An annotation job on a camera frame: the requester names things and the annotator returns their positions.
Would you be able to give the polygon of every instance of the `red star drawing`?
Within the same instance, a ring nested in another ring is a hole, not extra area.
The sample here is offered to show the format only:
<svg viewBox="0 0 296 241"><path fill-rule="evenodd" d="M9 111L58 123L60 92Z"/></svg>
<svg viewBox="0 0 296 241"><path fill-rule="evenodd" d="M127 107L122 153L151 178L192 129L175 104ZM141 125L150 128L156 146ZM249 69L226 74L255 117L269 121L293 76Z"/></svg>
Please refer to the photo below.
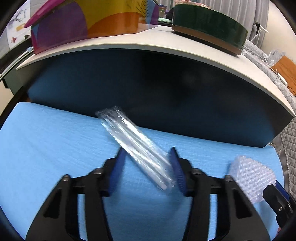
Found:
<svg viewBox="0 0 296 241"><path fill-rule="evenodd" d="M12 40L10 42L15 43L16 40L17 40L17 38L12 37Z"/></svg>

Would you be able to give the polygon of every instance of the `screw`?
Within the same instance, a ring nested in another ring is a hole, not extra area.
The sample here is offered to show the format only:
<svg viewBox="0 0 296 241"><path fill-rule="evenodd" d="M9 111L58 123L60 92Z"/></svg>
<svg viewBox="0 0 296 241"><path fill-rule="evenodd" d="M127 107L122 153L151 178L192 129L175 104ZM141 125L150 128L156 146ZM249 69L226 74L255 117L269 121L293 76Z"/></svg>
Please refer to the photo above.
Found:
<svg viewBox="0 0 296 241"><path fill-rule="evenodd" d="M230 176L230 175L226 175L226 176L225 176L225 180L226 180L227 182L232 182L232 181L233 181L233 178L232 178L232 176Z"/></svg>
<svg viewBox="0 0 296 241"><path fill-rule="evenodd" d="M192 174L193 175L200 175L200 174L202 174L202 171L199 170L198 168L193 168L192 169Z"/></svg>
<svg viewBox="0 0 296 241"><path fill-rule="evenodd" d="M65 175L64 177L63 177L63 181L69 181L70 180L70 176L69 175Z"/></svg>
<svg viewBox="0 0 296 241"><path fill-rule="evenodd" d="M102 168L97 168L94 170L93 174L103 174L103 169Z"/></svg>

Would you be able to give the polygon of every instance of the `pink lid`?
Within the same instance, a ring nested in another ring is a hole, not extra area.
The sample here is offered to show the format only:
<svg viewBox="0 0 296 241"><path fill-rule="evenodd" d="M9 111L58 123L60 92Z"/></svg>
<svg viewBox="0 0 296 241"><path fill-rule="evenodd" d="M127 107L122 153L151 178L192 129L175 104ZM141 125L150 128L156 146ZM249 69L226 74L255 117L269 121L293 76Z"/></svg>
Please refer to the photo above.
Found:
<svg viewBox="0 0 296 241"><path fill-rule="evenodd" d="M66 0L48 0L46 3L42 5L41 8L37 10L33 14L33 16L26 22L24 28L30 27L34 23L36 23L40 18L42 18L44 15L46 15L48 12L50 12L52 9L54 9L56 6L60 5Z"/></svg>

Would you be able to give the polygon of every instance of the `beige wall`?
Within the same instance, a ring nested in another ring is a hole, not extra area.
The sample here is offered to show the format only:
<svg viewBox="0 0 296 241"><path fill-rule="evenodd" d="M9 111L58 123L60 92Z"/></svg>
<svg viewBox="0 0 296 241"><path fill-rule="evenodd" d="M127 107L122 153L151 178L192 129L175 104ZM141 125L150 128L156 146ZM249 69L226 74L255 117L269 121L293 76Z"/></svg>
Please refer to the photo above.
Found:
<svg viewBox="0 0 296 241"><path fill-rule="evenodd" d="M269 54L272 50L285 52L296 63L296 35L280 10L269 1L267 30L261 49Z"/></svg>
<svg viewBox="0 0 296 241"><path fill-rule="evenodd" d="M10 89L6 89L4 87L3 82L0 82L0 114L4 110L4 108L7 106L11 98L13 97L13 94Z"/></svg>

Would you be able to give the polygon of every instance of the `blue pad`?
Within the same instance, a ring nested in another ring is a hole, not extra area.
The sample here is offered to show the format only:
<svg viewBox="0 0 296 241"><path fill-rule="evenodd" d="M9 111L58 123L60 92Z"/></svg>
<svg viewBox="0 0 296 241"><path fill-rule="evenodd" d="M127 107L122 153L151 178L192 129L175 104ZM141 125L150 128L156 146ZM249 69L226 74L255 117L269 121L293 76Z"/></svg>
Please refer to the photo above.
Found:
<svg viewBox="0 0 296 241"><path fill-rule="evenodd" d="M252 148L141 129L165 151L175 146L180 157L207 175L224 177L238 155L271 168L283 184L275 149ZM37 211L64 174L78 177L115 157L117 142L96 118L33 103L19 103L0 130L0 206L25 238ZM215 236L216 198L211 198L209 239ZM175 188L169 195L157 189L126 158L117 189L104 205L114 241L181 241L191 198ZM255 205L271 238L278 229L275 214L263 201ZM79 203L81 238L86 239L83 199Z"/></svg>

